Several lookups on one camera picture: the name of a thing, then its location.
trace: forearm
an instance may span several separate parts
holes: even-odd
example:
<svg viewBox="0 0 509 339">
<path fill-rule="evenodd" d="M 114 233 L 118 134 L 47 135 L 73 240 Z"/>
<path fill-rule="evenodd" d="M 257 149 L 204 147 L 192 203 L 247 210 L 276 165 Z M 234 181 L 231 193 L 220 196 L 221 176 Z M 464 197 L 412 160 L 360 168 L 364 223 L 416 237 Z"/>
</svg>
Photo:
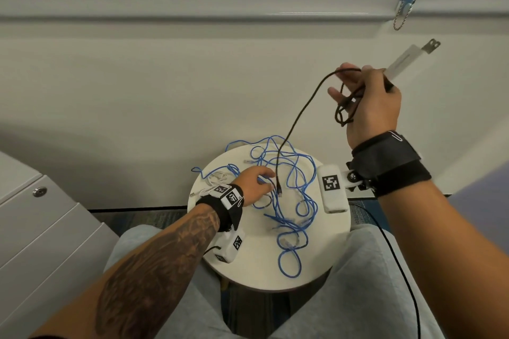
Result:
<svg viewBox="0 0 509 339">
<path fill-rule="evenodd" d="M 133 250 L 33 336 L 153 338 L 184 295 L 219 229 L 205 204 Z"/>
<path fill-rule="evenodd" d="M 379 202 L 449 337 L 507 334 L 509 258 L 461 217 L 431 181 L 382 196 Z"/>
</svg>

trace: round table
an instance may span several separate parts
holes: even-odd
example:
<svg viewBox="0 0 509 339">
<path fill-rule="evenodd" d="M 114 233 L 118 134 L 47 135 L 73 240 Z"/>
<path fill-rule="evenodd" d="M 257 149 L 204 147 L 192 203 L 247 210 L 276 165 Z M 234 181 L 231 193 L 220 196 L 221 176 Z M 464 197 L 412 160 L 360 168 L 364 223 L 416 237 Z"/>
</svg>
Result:
<svg viewBox="0 0 509 339">
<path fill-rule="evenodd" d="M 244 145 L 226 151 L 203 169 L 204 175 L 228 163 L 234 163 L 240 171 L 249 168 L 252 164 L 244 161 L 251 159 L 249 152 L 253 147 L 254 145 Z M 317 167 L 322 165 L 314 157 L 313 159 Z M 307 159 L 301 158 L 298 166 L 307 177 L 312 176 L 313 165 Z M 286 177 L 289 170 L 289 166 L 279 166 L 279 177 L 283 187 L 283 197 L 279 199 L 279 203 L 285 217 L 296 218 L 295 206 L 298 201 L 302 200 L 302 196 L 295 189 L 286 187 Z M 206 182 L 198 176 L 191 193 L 196 193 L 207 187 Z M 313 223 L 306 230 L 309 237 L 308 246 L 297 251 L 302 262 L 300 276 L 289 278 L 279 270 L 277 258 L 282 250 L 276 243 L 276 236 L 282 230 L 287 229 L 274 230 L 273 228 L 278 224 L 263 215 L 263 213 L 274 214 L 272 206 L 261 210 L 252 206 L 244 207 L 240 227 L 244 229 L 246 237 L 237 257 L 232 263 L 226 264 L 216 259 L 213 252 L 208 252 L 204 256 L 207 263 L 222 277 L 258 291 L 289 291 L 303 286 L 324 274 L 341 255 L 347 233 L 350 231 L 350 212 L 336 214 L 324 212 L 318 178 L 308 187 L 306 193 L 318 203 L 318 212 Z M 188 212 L 194 207 L 199 198 L 198 195 L 189 197 Z M 269 199 L 263 197 L 257 205 L 262 206 L 264 201 L 268 202 Z M 281 265 L 289 274 L 296 274 L 298 271 L 297 260 L 291 252 L 283 255 Z"/>
</svg>

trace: white cabinet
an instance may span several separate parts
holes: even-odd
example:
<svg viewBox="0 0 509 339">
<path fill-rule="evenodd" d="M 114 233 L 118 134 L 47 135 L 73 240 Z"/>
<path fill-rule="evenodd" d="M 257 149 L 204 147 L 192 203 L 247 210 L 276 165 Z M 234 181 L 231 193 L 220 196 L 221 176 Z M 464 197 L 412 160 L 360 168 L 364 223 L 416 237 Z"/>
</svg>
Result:
<svg viewBox="0 0 509 339">
<path fill-rule="evenodd" d="M 23 339 L 102 273 L 118 236 L 0 152 L 0 337 Z"/>
</svg>

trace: person's left arm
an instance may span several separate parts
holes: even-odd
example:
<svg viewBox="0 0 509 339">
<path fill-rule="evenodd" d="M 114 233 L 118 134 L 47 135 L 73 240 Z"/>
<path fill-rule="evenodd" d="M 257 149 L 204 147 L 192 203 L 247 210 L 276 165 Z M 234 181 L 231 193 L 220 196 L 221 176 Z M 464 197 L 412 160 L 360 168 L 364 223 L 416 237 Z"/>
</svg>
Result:
<svg viewBox="0 0 509 339">
<path fill-rule="evenodd" d="M 251 167 L 234 181 L 244 193 L 244 206 L 272 190 L 272 185 L 258 183 L 259 175 L 274 177 L 274 172 Z M 184 295 L 219 227 L 217 213 L 209 205 L 197 205 L 119 260 L 31 337 L 155 337 Z"/>
</svg>

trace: tattoo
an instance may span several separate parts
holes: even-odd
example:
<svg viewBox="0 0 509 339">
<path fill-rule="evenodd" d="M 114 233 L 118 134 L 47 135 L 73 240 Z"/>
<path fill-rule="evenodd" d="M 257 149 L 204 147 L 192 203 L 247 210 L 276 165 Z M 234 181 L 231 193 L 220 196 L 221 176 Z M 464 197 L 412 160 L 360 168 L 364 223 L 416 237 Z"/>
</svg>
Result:
<svg viewBox="0 0 509 339">
<path fill-rule="evenodd" d="M 199 211 L 122 263 L 106 282 L 95 330 L 108 338 L 153 338 L 166 322 L 216 234 L 217 215 Z"/>
</svg>

